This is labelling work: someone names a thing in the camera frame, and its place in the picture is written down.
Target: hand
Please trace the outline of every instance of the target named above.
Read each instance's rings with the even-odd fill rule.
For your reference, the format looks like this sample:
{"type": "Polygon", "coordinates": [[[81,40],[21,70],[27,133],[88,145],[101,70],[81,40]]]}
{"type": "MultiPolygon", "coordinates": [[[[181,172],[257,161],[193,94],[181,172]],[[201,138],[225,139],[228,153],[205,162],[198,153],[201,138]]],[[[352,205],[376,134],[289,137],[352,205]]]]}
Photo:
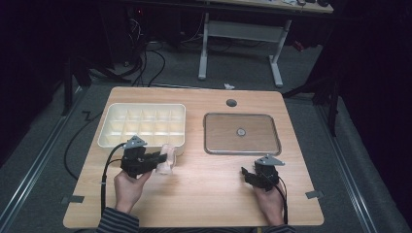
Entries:
{"type": "Polygon", "coordinates": [[[116,206],[115,209],[130,214],[131,209],[142,196],[143,185],[151,176],[152,171],[143,174],[140,178],[131,178],[121,171],[115,176],[116,206]]]}
{"type": "MultiPolygon", "coordinates": [[[[285,195],[283,187],[278,183],[279,189],[282,194],[285,195]]],[[[279,191],[273,187],[272,190],[267,191],[264,188],[254,186],[255,195],[257,196],[257,202],[260,210],[266,217],[269,225],[279,226],[283,225],[284,219],[282,217],[282,211],[284,207],[284,200],[279,191]]]]}

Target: striped sleeve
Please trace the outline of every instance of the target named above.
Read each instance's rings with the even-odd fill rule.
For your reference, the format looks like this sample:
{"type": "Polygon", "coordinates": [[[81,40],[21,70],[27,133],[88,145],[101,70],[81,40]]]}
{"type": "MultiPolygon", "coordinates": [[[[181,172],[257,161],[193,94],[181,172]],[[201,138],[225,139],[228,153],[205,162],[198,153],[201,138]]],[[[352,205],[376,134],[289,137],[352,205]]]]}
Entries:
{"type": "Polygon", "coordinates": [[[289,225],[268,227],[264,233],[296,233],[297,231],[289,225]]]}
{"type": "Polygon", "coordinates": [[[106,208],[96,229],[96,233],[136,233],[139,230],[139,219],[112,208],[106,208]]]}

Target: wooden table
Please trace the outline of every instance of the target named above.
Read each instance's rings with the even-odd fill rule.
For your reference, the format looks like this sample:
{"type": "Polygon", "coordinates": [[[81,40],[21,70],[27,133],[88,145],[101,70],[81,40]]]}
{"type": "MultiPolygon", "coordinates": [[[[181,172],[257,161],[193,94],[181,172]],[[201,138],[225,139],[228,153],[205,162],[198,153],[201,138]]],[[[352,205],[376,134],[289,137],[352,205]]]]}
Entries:
{"type": "MultiPolygon", "coordinates": [[[[153,173],[132,214],[142,227],[225,227],[267,225],[252,187],[244,182],[241,167],[253,171],[252,155],[211,155],[203,148],[203,117],[206,113],[266,114],[274,118],[282,153],[278,159],[280,177],[288,189],[291,225],[320,225],[324,217],[299,144],[293,132],[284,100],[279,92],[177,88],[113,88],[103,117],[93,138],[73,195],[84,196],[82,203],[70,203],[63,220],[69,228],[93,228],[100,220],[100,182],[109,155],[97,145],[104,116],[114,103],[179,103],[187,108],[185,152],[177,157],[173,175],[153,173]],[[232,108],[227,99],[237,101],[232,108]]],[[[120,164],[108,169],[107,206],[114,207],[113,177],[120,164]]]]}

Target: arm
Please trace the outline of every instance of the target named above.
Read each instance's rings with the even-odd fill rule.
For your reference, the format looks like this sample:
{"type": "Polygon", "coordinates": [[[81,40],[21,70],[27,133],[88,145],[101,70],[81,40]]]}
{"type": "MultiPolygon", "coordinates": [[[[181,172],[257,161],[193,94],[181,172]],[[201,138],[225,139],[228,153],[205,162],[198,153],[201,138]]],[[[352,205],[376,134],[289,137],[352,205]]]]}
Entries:
{"type": "MultiPolygon", "coordinates": [[[[281,190],[285,195],[283,187],[279,183],[277,184],[277,186],[279,187],[279,190],[281,190]]],[[[282,198],[282,195],[276,188],[272,188],[271,190],[266,191],[264,188],[254,186],[254,192],[257,197],[257,202],[260,210],[263,212],[270,226],[264,231],[265,233],[296,232],[293,227],[284,223],[282,215],[284,200],[282,198]]]]}
{"type": "Polygon", "coordinates": [[[152,172],[143,174],[140,178],[130,178],[121,171],[115,176],[116,206],[106,208],[96,232],[137,232],[139,219],[130,215],[130,211],[142,196],[143,186],[152,172]]]}

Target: ice cube tray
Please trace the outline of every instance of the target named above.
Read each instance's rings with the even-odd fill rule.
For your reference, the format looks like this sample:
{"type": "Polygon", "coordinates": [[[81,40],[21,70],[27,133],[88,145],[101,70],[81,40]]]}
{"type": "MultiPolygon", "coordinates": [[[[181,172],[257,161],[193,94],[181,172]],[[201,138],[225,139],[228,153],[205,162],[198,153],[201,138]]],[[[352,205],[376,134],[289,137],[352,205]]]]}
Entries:
{"type": "Polygon", "coordinates": [[[137,135],[148,143],[146,152],[170,144],[180,155],[185,149],[186,107],[182,104],[123,104],[109,106],[98,145],[111,151],[137,135]]]}

